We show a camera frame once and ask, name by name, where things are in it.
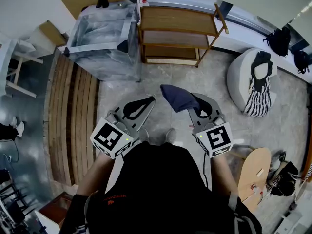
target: tile floor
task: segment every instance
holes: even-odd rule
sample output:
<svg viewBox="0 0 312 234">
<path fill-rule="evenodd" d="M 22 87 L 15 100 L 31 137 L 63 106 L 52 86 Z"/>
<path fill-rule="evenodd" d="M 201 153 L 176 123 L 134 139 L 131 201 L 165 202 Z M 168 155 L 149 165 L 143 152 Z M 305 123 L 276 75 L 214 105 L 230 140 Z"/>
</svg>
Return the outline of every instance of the tile floor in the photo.
<svg viewBox="0 0 312 234">
<path fill-rule="evenodd" d="M 17 189 L 25 198 L 30 209 L 39 209 L 53 198 L 51 184 L 47 174 L 47 162 L 43 152 L 43 108 L 48 76 L 53 61 L 53 55 L 42 58 L 44 63 L 28 61 L 23 63 L 19 83 L 21 87 L 37 94 L 32 98 L 17 90 L 7 88 L 9 96 L 0 97 L 0 122 L 10 124 L 12 117 L 22 120 L 25 130 L 22 138 L 15 139 L 19 151 L 18 163 L 8 163 L 3 154 L 11 155 L 17 161 L 18 154 L 13 142 L 0 143 L 0 168 L 10 171 Z M 32 231 L 38 232 L 39 224 L 36 222 L 35 212 L 26 218 Z"/>
<path fill-rule="evenodd" d="M 156 98 L 156 105 L 144 127 L 153 144 L 160 144 L 165 133 L 177 130 L 175 145 L 189 150 L 203 176 L 204 153 L 192 136 L 192 123 L 187 111 L 175 113 L 163 98 L 159 86 L 172 84 L 190 92 L 198 92 L 215 99 L 231 125 L 235 141 L 254 147 L 268 147 L 272 152 L 287 151 L 287 160 L 300 170 L 307 138 L 308 111 L 306 109 L 306 84 L 278 70 L 280 91 L 277 100 L 263 118 L 251 118 L 241 114 L 232 102 L 226 86 L 226 71 L 235 56 L 211 50 L 199 68 L 182 65 L 143 65 L 141 83 L 102 82 L 100 84 L 97 120 L 125 96 L 149 94 Z M 235 160 L 229 158 L 235 170 Z M 108 189 L 118 177 L 122 159 L 117 158 Z M 210 165 L 205 174 L 211 188 Z M 263 226 L 263 233 L 272 233 L 292 202 L 291 197 L 268 196 L 255 212 Z"/>
</svg>

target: black backpack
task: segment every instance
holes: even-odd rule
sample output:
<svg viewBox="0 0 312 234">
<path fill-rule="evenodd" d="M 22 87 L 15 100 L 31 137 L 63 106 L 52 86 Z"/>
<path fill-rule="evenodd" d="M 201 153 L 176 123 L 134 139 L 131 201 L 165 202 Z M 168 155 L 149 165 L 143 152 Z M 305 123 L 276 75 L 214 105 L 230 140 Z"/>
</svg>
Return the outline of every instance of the black backpack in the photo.
<svg viewBox="0 0 312 234">
<path fill-rule="evenodd" d="M 294 55 L 294 63 L 296 67 L 298 68 L 299 74 L 304 74 L 306 72 L 306 69 L 308 69 L 309 72 L 309 55 L 306 52 L 298 51 L 295 52 Z"/>
<path fill-rule="evenodd" d="M 267 41 L 268 46 L 279 56 L 285 57 L 288 52 L 289 42 L 291 41 L 291 32 L 288 28 L 283 27 L 282 30 L 274 30 L 263 41 Z"/>
<path fill-rule="evenodd" d="M 275 176 L 272 182 L 272 195 L 290 196 L 295 191 L 295 184 L 298 179 L 298 169 L 291 163 L 287 165 Z"/>
</svg>

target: wooden shelf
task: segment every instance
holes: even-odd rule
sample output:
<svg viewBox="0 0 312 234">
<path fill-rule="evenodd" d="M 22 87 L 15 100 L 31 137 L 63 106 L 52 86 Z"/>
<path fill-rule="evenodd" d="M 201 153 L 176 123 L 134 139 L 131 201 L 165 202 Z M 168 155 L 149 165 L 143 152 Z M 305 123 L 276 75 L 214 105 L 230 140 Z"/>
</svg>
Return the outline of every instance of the wooden shelf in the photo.
<svg viewBox="0 0 312 234">
<path fill-rule="evenodd" d="M 143 45 L 208 49 L 206 35 L 172 31 L 146 30 L 143 34 Z"/>
<path fill-rule="evenodd" d="M 214 15 L 171 7 L 143 7 L 141 29 L 218 36 Z"/>
<path fill-rule="evenodd" d="M 159 57 L 159 58 L 182 58 L 196 60 L 196 50 L 190 48 L 171 48 L 171 47 L 158 47 L 146 46 L 146 57 Z"/>
</svg>

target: black and white striped bag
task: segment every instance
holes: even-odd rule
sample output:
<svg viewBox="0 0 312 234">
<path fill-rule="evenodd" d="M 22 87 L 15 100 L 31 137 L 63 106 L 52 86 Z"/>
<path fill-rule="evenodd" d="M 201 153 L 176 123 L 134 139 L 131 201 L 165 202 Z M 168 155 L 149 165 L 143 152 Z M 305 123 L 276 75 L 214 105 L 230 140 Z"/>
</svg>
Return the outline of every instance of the black and white striped bag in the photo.
<svg viewBox="0 0 312 234">
<path fill-rule="evenodd" d="M 244 113 L 253 117 L 263 117 L 271 106 L 269 76 L 265 78 L 265 85 L 260 92 L 254 88 L 254 78 L 250 77 L 249 98 Z"/>
<path fill-rule="evenodd" d="M 271 55 L 260 51 L 252 64 L 249 86 L 249 97 L 244 113 L 253 117 L 263 117 L 272 106 L 270 97 L 270 75 L 272 73 Z M 254 68 L 260 64 L 268 63 L 267 75 L 258 80 L 254 75 Z"/>
</svg>

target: navy fabric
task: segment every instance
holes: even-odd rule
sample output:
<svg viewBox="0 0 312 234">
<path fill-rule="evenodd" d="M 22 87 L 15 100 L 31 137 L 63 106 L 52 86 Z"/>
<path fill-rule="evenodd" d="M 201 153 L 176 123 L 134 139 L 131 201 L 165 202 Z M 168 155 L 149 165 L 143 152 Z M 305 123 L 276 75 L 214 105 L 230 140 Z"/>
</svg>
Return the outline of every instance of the navy fabric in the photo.
<svg viewBox="0 0 312 234">
<path fill-rule="evenodd" d="M 185 89 L 172 85 L 161 85 L 160 89 L 162 95 L 176 113 L 189 108 L 200 109 L 197 100 L 190 92 L 186 91 Z"/>
</svg>

